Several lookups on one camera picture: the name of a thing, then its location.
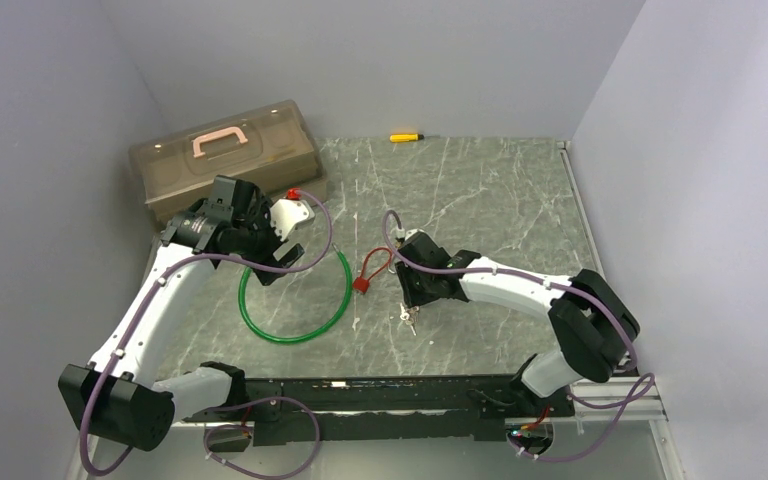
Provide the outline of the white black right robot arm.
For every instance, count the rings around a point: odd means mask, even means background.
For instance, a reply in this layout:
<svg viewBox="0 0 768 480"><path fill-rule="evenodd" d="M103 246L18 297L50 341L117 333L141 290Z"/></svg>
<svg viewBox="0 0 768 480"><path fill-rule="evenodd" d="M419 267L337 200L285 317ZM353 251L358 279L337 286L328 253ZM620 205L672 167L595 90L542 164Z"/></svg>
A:
<svg viewBox="0 0 768 480"><path fill-rule="evenodd" d="M502 306L548 321L555 348L531 355L513 379L511 401L534 415L550 396L579 380L604 383L630 355L640 325L596 271L537 274L469 250L450 255L429 235L400 238L396 272L407 307L438 300Z"/></svg>

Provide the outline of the green cable lock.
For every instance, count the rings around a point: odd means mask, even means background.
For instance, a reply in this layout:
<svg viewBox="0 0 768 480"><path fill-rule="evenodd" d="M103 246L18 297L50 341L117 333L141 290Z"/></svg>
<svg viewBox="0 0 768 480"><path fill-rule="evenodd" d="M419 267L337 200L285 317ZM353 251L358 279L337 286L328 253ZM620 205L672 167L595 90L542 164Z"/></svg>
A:
<svg viewBox="0 0 768 480"><path fill-rule="evenodd" d="M338 323L338 321L342 319L342 317L348 310L348 307L351 303L352 291L353 291L352 289L353 278L352 278L351 266L348 262L346 255L337 246L332 246L332 250L334 251L334 253L337 256L337 259L341 263L344 277L345 277L345 285L344 285L343 297L341 299L339 306L337 307L337 310L325 323L323 323L322 325L313 329L310 332L307 332L301 335L296 335L296 336L289 336L289 337L274 335L261 329L259 326L256 325L247 308L246 290L247 290L249 278L253 270L251 268L246 267L243 270L242 276L238 283L238 289L237 289L238 311L246 327L260 339L273 344L278 344L278 345L295 345L295 344L305 343L325 334L332 327L334 327Z"/></svg>

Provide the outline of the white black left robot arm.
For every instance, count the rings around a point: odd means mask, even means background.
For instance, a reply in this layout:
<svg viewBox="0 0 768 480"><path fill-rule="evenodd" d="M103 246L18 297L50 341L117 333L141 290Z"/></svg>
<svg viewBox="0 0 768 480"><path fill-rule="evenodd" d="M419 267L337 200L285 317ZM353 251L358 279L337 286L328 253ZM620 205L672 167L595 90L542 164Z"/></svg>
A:
<svg viewBox="0 0 768 480"><path fill-rule="evenodd" d="M304 253L299 244L282 258L276 251L313 218L298 193L273 201L255 184L228 176L216 177L207 197L175 214L123 320L85 365L67 365L58 379L81 443L96 436L151 451L174 423L200 412L239 417L249 399L242 369L209 361L161 380L163 352L221 263L241 259L270 284Z"/></svg>

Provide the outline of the bunch of small keys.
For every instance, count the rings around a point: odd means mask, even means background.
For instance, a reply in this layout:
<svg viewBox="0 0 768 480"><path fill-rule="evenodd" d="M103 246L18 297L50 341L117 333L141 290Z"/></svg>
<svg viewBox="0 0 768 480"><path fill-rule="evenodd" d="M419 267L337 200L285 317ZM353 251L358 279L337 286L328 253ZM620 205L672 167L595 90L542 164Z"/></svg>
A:
<svg viewBox="0 0 768 480"><path fill-rule="evenodd" d="M405 324L413 336L417 335L417 323L420 312L420 306L409 306L404 302L400 303L399 318Z"/></svg>

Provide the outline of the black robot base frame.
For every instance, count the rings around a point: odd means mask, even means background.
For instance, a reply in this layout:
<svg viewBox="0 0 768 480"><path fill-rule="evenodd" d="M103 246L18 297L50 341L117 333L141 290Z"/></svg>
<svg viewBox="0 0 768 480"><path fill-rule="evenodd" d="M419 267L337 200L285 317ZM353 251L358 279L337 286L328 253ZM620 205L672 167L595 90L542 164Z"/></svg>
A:
<svg viewBox="0 0 768 480"><path fill-rule="evenodd" d="M247 423L257 446L324 441L470 438L502 441L535 421L571 418L564 390L531 397L510 374L249 379L228 411L190 423Z"/></svg>

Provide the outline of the red cable padlock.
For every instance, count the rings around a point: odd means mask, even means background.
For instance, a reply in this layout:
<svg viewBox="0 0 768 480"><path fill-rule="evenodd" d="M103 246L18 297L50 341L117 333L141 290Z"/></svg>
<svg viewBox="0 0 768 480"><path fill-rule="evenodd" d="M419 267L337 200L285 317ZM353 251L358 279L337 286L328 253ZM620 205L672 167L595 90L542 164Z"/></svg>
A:
<svg viewBox="0 0 768 480"><path fill-rule="evenodd" d="M392 250L385 246L379 246L369 251L361 263L360 271L352 282L352 289L359 294L366 294L371 281L387 271L393 261Z"/></svg>

